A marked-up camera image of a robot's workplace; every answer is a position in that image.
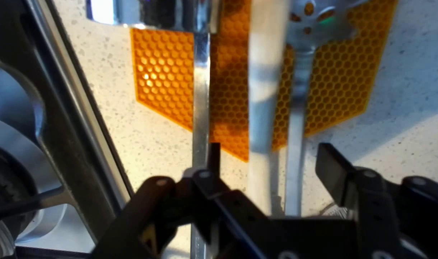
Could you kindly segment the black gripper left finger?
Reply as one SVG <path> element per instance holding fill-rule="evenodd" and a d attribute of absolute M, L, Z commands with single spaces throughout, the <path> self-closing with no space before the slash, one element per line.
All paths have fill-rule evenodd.
<path fill-rule="evenodd" d="M 268 259 L 271 248 L 258 222 L 267 217 L 219 176 L 221 146 L 209 145 L 202 168 L 188 168 L 179 181 L 150 176 L 90 251 L 89 259 L 156 259 L 179 225 L 192 224 L 215 259 Z"/>

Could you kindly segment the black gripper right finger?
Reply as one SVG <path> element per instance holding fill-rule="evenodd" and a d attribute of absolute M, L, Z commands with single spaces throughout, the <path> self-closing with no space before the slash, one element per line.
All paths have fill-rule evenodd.
<path fill-rule="evenodd" d="M 403 240 L 438 259 L 438 182 L 404 176 L 399 184 L 377 171 L 353 165 L 328 142 L 317 145 L 315 175 L 338 207 L 354 212 L 359 254 L 403 259 Z"/>

